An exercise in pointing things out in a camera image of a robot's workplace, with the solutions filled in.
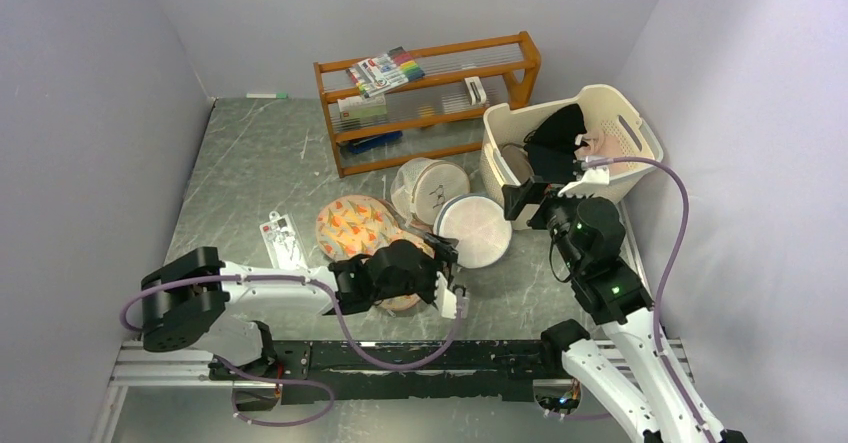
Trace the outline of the white mesh laundry bag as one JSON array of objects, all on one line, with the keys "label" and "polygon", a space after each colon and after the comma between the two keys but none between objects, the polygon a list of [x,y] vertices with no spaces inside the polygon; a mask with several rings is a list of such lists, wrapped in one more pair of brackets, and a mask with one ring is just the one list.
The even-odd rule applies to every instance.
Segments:
[{"label": "white mesh laundry bag", "polygon": [[490,266],[507,252],[513,228],[493,199],[467,194],[448,201],[433,225],[437,236],[455,240],[458,264],[467,269]]}]

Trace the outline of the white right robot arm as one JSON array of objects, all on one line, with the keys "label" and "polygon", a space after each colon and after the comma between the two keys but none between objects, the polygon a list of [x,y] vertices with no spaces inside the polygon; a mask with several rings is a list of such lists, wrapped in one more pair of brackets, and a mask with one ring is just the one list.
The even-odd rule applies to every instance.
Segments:
[{"label": "white right robot arm", "polygon": [[616,205],[597,196],[567,196],[532,177],[502,188],[504,216],[545,230],[568,270],[576,301],[615,345],[625,375],[588,331],[570,319],[541,335],[542,369],[570,375],[597,399],[633,442],[743,442],[707,408],[666,346],[655,305],[620,255],[626,229]]}]

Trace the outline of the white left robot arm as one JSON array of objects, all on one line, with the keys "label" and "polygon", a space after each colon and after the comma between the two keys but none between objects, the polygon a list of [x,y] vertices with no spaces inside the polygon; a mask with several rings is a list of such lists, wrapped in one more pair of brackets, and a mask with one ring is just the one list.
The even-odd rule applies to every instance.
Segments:
[{"label": "white left robot arm", "polygon": [[142,279],[136,299],[142,322],[136,330],[150,353],[199,348],[261,379],[277,363],[261,313],[295,311],[342,320],[393,298],[416,296],[459,322],[467,314],[468,294],[452,281],[456,261],[456,252],[443,241],[428,255],[401,239],[372,255],[284,271],[225,261],[217,248],[199,247]]}]

